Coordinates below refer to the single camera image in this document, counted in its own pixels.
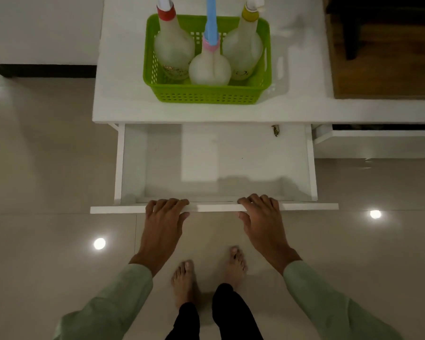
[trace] white table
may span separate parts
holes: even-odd
[[[143,74],[147,18],[156,0],[105,0],[93,121],[98,123],[425,123],[425,101],[335,100],[322,0],[266,0],[273,86],[256,105],[159,102]],[[205,14],[205,0],[174,0],[178,14]],[[237,16],[242,0],[217,0]]]

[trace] foot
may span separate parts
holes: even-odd
[[[246,277],[246,274],[247,265],[242,250],[238,247],[232,247],[230,249],[230,258],[225,268],[225,278],[223,282],[233,286],[233,290],[236,291]]]
[[[185,261],[179,264],[172,277],[175,305],[179,309],[184,303],[193,302],[193,263]]]

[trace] green sleeve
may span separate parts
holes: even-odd
[[[151,271],[142,265],[127,265],[86,306],[64,315],[55,340],[121,340],[153,289]]]
[[[303,261],[283,272],[286,287],[323,340],[400,340],[391,326],[335,291]]]

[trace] spray bottle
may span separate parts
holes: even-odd
[[[227,34],[222,43],[223,55],[232,67],[233,80],[249,78],[263,53],[263,43],[256,33],[265,0],[247,0],[238,28]]]
[[[189,74],[193,85],[228,85],[232,69],[220,54],[220,36],[217,31],[216,0],[206,0],[207,16],[202,53],[190,64]]]
[[[158,0],[157,11],[160,32],[154,39],[156,57],[170,79],[187,79],[195,56],[194,39],[179,26],[172,0]]]

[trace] green plastic basket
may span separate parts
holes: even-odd
[[[195,40],[195,55],[202,51],[203,32],[206,16],[179,15],[179,24]],[[228,32],[238,27],[238,17],[217,17],[221,42]],[[160,31],[159,18],[153,14],[146,23],[145,61],[143,80],[151,87],[162,102],[194,104],[255,104],[261,93],[272,83],[271,36],[269,24],[258,20],[257,33],[263,41],[263,55],[254,73],[244,81],[231,80],[227,86],[192,85],[190,79],[175,81],[169,79],[160,66],[154,53],[154,38]]]

